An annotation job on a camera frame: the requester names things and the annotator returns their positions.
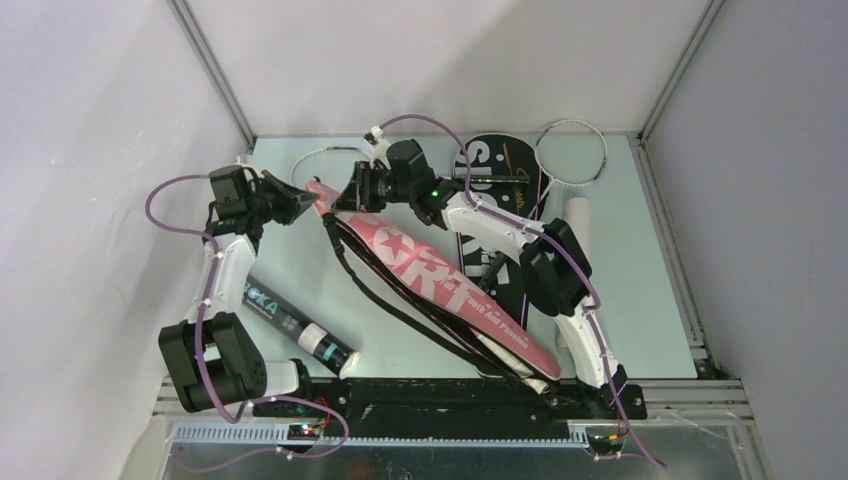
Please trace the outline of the white shuttlecock tube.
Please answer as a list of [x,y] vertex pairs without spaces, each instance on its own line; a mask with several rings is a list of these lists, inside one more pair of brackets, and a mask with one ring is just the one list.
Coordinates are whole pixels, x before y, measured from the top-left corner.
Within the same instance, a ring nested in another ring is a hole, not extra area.
[[[567,200],[564,206],[565,221],[571,226],[580,247],[587,260],[591,259],[591,208],[590,201],[584,197],[575,197]],[[568,317],[568,322],[557,324],[556,347],[560,352],[569,349],[571,334],[568,327],[577,318],[580,319],[582,309],[586,300],[583,299],[575,308],[575,313]]]

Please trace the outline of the pink racket cover bag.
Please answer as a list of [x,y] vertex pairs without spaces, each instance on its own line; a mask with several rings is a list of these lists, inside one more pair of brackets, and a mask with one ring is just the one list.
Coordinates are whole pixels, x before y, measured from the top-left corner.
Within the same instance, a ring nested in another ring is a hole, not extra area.
[[398,313],[410,327],[481,372],[519,379],[476,333],[513,353],[537,378],[550,382],[560,377],[558,361],[438,250],[376,214],[333,212],[339,193],[318,180],[307,182],[306,188],[320,196],[313,207],[339,261],[344,262],[347,254],[356,256],[428,320],[421,323]]

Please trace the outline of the black shuttlecock tube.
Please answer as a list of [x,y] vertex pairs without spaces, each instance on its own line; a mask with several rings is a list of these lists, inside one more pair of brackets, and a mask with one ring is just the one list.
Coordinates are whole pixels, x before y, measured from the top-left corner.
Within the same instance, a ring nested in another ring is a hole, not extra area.
[[348,378],[357,366],[361,356],[358,350],[330,333],[252,274],[245,282],[243,304],[339,379]]

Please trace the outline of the black racket cover bag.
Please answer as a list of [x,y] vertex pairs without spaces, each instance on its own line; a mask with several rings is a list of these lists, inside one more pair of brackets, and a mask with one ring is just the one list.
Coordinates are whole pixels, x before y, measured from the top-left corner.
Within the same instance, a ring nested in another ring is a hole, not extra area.
[[[506,133],[486,133],[470,138],[465,147],[471,159],[471,189],[480,199],[524,218],[540,218],[538,202],[548,180],[528,141]],[[457,246],[463,273],[481,283],[498,251],[464,234],[457,236]],[[496,278],[482,289],[522,328],[528,327],[529,301],[515,262],[506,260]]]

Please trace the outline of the white black racket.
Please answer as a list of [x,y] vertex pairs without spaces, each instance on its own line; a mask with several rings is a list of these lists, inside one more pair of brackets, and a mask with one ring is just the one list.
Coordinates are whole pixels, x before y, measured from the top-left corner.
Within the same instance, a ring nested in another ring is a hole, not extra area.
[[608,161],[604,134],[579,119],[561,119],[546,126],[533,142],[538,186],[528,218],[539,220],[554,185],[581,189],[598,180]]

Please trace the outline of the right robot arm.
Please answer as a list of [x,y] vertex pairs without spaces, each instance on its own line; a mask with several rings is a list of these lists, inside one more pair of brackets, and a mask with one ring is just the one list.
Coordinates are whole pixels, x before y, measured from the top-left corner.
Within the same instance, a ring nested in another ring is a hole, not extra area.
[[373,214],[388,204],[406,204],[423,224],[473,236],[505,254],[519,265],[531,304],[565,335],[577,379],[585,385],[585,411],[596,418],[617,411],[627,422],[628,376],[595,317],[600,297],[571,225],[525,219],[483,201],[469,186],[436,175],[413,139],[390,142],[373,131],[364,140],[370,158],[356,163],[333,211]]

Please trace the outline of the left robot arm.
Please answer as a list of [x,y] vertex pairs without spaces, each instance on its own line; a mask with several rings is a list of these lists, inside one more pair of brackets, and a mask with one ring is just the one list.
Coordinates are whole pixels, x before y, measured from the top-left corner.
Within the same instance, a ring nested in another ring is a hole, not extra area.
[[214,198],[202,229],[168,225],[153,215],[153,200],[175,179],[155,187],[146,199],[147,218],[163,230],[200,237],[204,259],[185,317],[160,330],[158,346],[184,410],[216,410],[235,424],[268,384],[264,359],[237,314],[264,227],[293,224],[319,196],[241,164],[204,178]]

